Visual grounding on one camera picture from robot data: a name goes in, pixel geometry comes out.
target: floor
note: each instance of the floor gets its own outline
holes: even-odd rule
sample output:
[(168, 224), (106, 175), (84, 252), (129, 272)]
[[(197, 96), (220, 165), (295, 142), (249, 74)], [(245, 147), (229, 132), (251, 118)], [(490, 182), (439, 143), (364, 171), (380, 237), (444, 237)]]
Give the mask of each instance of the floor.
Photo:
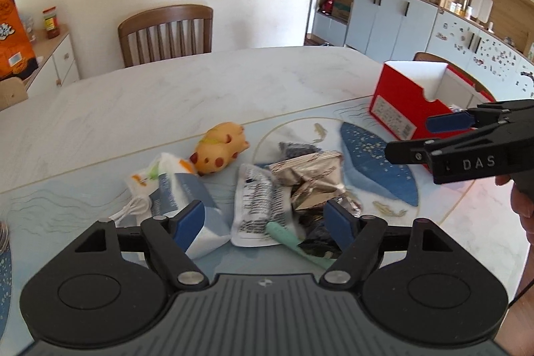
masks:
[[(519, 293), (534, 279), (534, 248), (519, 284)], [(508, 311), (495, 341), (512, 356), (534, 356), (534, 287)]]

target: red and white box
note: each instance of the red and white box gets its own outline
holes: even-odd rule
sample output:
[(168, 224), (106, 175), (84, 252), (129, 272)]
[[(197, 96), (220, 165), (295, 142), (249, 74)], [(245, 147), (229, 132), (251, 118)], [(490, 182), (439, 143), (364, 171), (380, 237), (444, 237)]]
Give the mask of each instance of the red and white box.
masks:
[(397, 139), (449, 137), (460, 132), (430, 133), (428, 117), (495, 101), (461, 71), (443, 62), (388, 61), (370, 104), (370, 114)]

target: orange toy pig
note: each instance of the orange toy pig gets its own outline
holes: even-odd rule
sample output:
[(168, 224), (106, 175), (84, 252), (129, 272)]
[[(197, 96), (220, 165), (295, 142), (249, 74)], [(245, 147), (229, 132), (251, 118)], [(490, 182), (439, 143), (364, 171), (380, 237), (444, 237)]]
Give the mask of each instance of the orange toy pig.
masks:
[(199, 175), (219, 172), (236, 160), (250, 146), (244, 130), (235, 122), (223, 122), (208, 130), (189, 158)]

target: wooden chair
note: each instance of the wooden chair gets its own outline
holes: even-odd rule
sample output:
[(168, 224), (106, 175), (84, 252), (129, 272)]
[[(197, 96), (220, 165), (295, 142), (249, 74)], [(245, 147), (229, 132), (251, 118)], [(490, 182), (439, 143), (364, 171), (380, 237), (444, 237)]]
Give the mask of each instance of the wooden chair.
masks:
[(452, 62), (449, 62), (447, 61), (446, 59), (444, 58), (441, 58), (437, 55), (433, 55), (432, 53), (426, 53), (426, 52), (422, 52), (422, 51), (419, 51), (416, 53), (416, 55), (413, 57), (413, 60), (414, 61), (429, 61), (429, 62), (446, 62), (447, 64), (449, 64), (450, 66), (452, 66), (454, 69), (456, 69), (458, 72), (460, 72), (460, 74), (464, 75), (465, 77), (467, 77), (471, 82), (473, 82), (475, 84), (475, 90), (476, 92), (480, 93), (480, 92), (484, 92), (486, 93), (487, 95), (491, 96), (493, 98), (493, 100), (495, 100), (495, 98), (493, 97), (493, 94), (491, 94), (488, 89), (482, 85), (477, 79), (475, 79), (473, 76), (471, 76), (469, 73), (466, 73), (463, 69), (461, 69), (460, 67), (458, 67), (457, 65), (454, 65)]
[[(184, 22), (188, 22), (185, 32)], [(134, 61), (144, 64), (209, 53), (212, 51), (212, 26), (213, 9), (204, 5), (171, 5), (135, 14), (118, 26), (124, 65), (131, 67)], [(133, 46), (137, 46), (135, 60)]]

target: blue gripper pad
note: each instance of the blue gripper pad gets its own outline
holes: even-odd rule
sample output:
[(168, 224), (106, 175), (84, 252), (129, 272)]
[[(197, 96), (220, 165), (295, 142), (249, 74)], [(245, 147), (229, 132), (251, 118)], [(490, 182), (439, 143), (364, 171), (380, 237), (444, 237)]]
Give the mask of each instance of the blue gripper pad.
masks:
[(325, 219), (326, 229), (332, 236), (332, 239), (344, 251), (353, 243), (356, 237), (356, 234), (352, 233), (351, 221), (347, 216), (338, 211), (333, 204), (330, 204), (330, 201), (325, 204), (322, 215)]
[(426, 128), (431, 133), (446, 133), (466, 130), (473, 127), (475, 117), (469, 112), (455, 112), (437, 117), (429, 117), (426, 122)]
[(171, 221), (176, 225), (174, 234), (171, 234), (171, 237), (184, 252), (191, 246), (193, 240), (204, 227), (205, 217), (206, 210), (202, 201), (193, 201), (171, 218)]

